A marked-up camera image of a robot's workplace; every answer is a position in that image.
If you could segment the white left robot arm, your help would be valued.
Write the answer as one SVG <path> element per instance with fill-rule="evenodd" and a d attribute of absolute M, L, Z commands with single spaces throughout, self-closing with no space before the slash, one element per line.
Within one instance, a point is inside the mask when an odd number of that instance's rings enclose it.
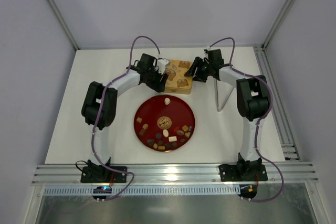
<path fill-rule="evenodd" d="M 125 72 L 107 84 L 92 82 L 89 84 L 81 115 L 92 126 L 91 149 L 98 164 L 91 160 L 81 169 L 82 183 L 124 183 L 129 172 L 126 167 L 112 167 L 111 158 L 103 162 L 95 148 L 95 139 L 109 129 L 117 112 L 117 99 L 131 88 L 142 83 L 160 93 L 164 91 L 168 74 L 165 73 L 170 61 L 142 54 L 140 60 L 129 65 Z"/>

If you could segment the gold chocolate tin box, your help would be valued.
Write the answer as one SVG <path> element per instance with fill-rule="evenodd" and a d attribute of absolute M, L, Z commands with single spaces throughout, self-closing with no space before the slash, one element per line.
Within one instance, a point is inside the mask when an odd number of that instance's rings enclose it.
<path fill-rule="evenodd" d="M 184 94 L 184 95 L 189 95 L 192 92 L 191 88 L 186 88 L 186 87 L 165 87 L 164 90 L 165 93 L 173 93 L 173 94 Z"/>

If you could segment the white cone chocolate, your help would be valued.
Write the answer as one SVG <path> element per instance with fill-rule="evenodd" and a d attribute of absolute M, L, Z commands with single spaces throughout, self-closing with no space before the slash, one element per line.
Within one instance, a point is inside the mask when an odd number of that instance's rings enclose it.
<path fill-rule="evenodd" d="M 164 103 L 165 103 L 166 105 L 168 105 L 168 104 L 170 103 L 170 99 L 169 99 L 169 98 L 165 98 L 165 99 L 164 99 Z"/>

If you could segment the silver tin lid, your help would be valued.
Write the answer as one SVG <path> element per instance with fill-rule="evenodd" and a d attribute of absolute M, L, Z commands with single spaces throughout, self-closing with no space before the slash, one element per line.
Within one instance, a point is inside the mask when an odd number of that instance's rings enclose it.
<path fill-rule="evenodd" d="M 165 70 L 165 73 L 169 75 L 165 87 L 192 88 L 192 77 L 184 76 L 191 65 L 191 61 L 170 60 L 170 65 Z"/>

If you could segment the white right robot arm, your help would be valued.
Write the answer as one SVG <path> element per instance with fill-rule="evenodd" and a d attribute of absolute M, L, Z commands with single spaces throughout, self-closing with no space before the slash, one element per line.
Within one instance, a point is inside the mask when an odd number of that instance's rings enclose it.
<path fill-rule="evenodd" d="M 236 164 L 222 164 L 219 172 L 222 182 L 267 181 L 259 146 L 262 126 L 272 109 L 273 97 L 265 76 L 253 76 L 225 63 L 220 49 L 205 50 L 204 58 L 196 57 L 185 76 L 206 82 L 213 77 L 236 90 L 237 109 L 243 118 L 243 142 Z"/>

